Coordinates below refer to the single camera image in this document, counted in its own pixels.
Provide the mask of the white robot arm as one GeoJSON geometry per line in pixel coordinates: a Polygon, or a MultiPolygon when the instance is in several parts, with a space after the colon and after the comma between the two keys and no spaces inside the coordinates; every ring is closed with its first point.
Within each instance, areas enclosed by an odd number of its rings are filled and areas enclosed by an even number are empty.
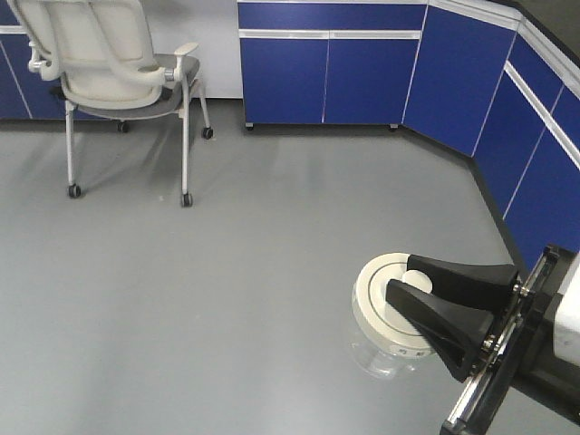
{"type": "Polygon", "coordinates": [[[548,245],[527,277],[412,255],[386,302],[466,384],[441,433],[486,433],[510,388],[579,422],[577,254],[548,245]]]}

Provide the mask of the black gripper body rail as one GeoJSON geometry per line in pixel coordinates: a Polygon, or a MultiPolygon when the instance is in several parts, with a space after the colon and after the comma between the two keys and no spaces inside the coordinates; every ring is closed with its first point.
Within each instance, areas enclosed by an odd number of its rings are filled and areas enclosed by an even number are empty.
{"type": "Polygon", "coordinates": [[[579,422],[579,255],[547,246],[491,353],[443,421],[443,434],[484,434],[509,389],[579,422]]]}

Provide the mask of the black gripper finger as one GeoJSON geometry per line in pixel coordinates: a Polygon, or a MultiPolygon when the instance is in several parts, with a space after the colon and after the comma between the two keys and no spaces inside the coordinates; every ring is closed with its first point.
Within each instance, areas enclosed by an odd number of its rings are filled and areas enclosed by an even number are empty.
{"type": "Polygon", "coordinates": [[[427,340],[454,379],[467,380],[494,323],[492,313],[454,304],[395,279],[386,285],[385,299],[427,340]]]}
{"type": "Polygon", "coordinates": [[[508,305],[517,282],[514,265],[469,265],[410,255],[408,270],[425,274],[437,297],[470,308],[501,313],[508,305]]]}

